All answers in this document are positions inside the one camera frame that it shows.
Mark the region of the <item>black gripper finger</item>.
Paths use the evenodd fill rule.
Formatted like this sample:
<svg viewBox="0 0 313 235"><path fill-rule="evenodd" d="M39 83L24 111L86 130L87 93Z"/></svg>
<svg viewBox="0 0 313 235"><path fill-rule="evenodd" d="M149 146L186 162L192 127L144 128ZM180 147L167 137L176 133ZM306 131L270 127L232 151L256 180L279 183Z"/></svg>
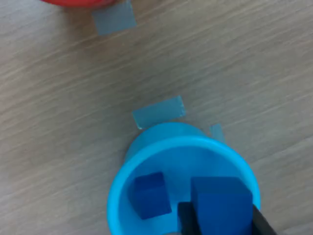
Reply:
<svg viewBox="0 0 313 235"><path fill-rule="evenodd" d="M191 202L178 203L178 218L182 235L201 235L196 213Z"/></svg>
<svg viewBox="0 0 313 235"><path fill-rule="evenodd" d="M252 235L278 235L255 205L253 206Z"/></svg>

